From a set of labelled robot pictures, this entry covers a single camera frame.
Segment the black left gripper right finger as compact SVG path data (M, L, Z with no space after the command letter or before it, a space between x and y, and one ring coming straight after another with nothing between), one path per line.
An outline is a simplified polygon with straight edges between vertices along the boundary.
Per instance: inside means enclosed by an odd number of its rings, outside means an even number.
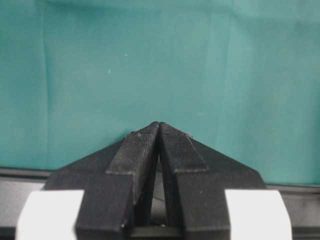
M183 236L230 236L225 190L264 190L261 175L165 122L158 139L168 225Z

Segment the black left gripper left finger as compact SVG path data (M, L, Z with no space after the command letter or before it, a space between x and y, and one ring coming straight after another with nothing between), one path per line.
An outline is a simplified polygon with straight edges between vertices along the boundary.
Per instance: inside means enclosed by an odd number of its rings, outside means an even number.
M52 172L45 190L83 190L77 236L126 236L150 223L160 124Z

